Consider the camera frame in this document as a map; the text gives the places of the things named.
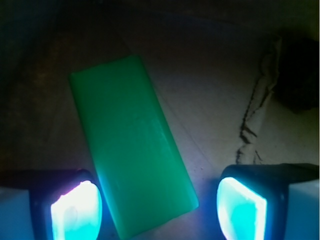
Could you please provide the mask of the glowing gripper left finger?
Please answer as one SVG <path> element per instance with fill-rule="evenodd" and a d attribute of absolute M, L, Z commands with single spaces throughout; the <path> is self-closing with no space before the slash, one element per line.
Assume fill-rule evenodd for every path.
<path fill-rule="evenodd" d="M 102 197 L 85 169 L 0 173 L 2 240 L 95 240 Z"/>

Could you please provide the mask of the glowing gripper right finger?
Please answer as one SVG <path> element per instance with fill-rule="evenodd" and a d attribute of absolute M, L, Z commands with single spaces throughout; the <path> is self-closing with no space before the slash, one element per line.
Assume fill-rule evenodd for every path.
<path fill-rule="evenodd" d="M 318 240 L 319 166 L 229 165 L 218 183 L 216 209 L 227 240 Z"/>

